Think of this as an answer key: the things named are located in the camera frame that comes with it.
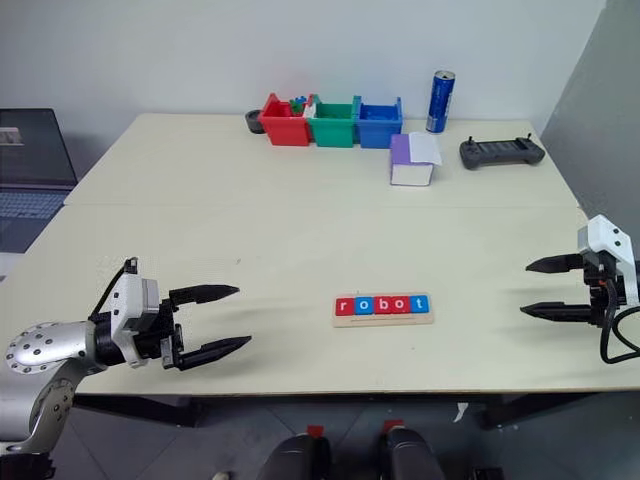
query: black cable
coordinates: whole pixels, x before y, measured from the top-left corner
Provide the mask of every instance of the black cable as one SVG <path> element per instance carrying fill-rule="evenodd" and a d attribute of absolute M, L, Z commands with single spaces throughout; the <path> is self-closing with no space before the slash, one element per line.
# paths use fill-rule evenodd
<path fill-rule="evenodd" d="M 621 320 L 633 313 L 640 312 L 640 307 L 633 307 L 625 310 L 616 317 L 615 313 L 616 309 L 618 308 L 618 293 L 616 292 L 616 287 L 613 283 L 613 280 L 607 280 L 606 287 L 607 295 L 609 297 L 609 303 L 607 304 L 607 308 L 605 310 L 604 320 L 602 324 L 602 333 L 600 335 L 600 358 L 602 358 L 603 362 L 611 365 L 614 363 L 624 362 L 625 360 L 630 360 L 632 358 L 640 357 L 640 348 L 630 342 L 627 338 L 625 338 L 618 328 Z M 609 357 L 609 337 L 612 330 L 616 338 L 631 350 L 633 350 L 633 353 L 625 353 L 624 355 L 618 355 L 617 357 L 613 358 Z"/>
<path fill-rule="evenodd" d="M 107 285 L 107 289 L 102 293 L 102 296 L 100 297 L 100 300 L 98 300 L 98 303 L 96 304 L 95 308 L 91 312 L 91 316 L 97 315 L 100 312 L 100 309 L 104 305 L 104 302 L 107 301 L 107 297 L 109 296 L 109 293 L 111 292 L 111 289 L 113 289 L 113 287 L 115 286 L 116 282 L 122 276 L 123 273 L 124 273 L 124 266 L 120 267 L 120 270 L 118 270 L 116 272 L 116 274 L 113 276 L 113 278 L 109 282 L 109 285 Z"/>

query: plastic storage bin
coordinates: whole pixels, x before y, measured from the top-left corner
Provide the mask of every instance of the plastic storage bin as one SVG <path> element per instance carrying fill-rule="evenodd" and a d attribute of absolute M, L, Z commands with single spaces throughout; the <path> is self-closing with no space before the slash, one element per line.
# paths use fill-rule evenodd
<path fill-rule="evenodd" d="M 356 134 L 362 148 L 389 148 L 391 135 L 402 131 L 402 102 L 395 105 L 365 105 L 362 97 L 354 97 Z"/>
<path fill-rule="evenodd" d="M 297 145 L 306 147 L 311 141 L 311 130 L 302 112 L 293 113 L 289 102 L 282 102 L 271 93 L 258 120 L 273 145 Z"/>
<path fill-rule="evenodd" d="M 309 118 L 313 138 L 319 147 L 353 147 L 355 97 L 352 103 L 322 103 L 317 95 L 310 100 L 315 102 L 316 111 Z"/>

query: blue bin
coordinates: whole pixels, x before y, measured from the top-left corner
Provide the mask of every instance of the blue bin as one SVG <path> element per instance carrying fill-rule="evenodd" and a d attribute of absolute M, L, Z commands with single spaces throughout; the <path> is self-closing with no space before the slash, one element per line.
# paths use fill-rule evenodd
<path fill-rule="evenodd" d="M 402 131 L 402 102 L 395 105 L 365 105 L 362 97 L 354 97 L 356 139 L 362 148 L 389 148 L 391 135 Z"/>

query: blue can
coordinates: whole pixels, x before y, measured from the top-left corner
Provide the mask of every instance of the blue can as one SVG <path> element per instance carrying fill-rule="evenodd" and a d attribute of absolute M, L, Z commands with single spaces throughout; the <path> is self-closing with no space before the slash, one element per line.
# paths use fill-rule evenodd
<path fill-rule="evenodd" d="M 449 104 L 453 94 L 456 74 L 446 70 L 438 70 L 433 76 L 431 103 L 427 115 L 427 130 L 431 133 L 442 133 L 449 116 Z"/>

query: laptop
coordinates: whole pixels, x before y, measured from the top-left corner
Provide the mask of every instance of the laptop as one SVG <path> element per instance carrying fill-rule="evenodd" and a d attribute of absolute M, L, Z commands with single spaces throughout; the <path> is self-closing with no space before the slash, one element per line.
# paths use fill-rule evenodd
<path fill-rule="evenodd" d="M 50 108 L 0 108 L 0 252 L 24 253 L 78 183 Z"/>

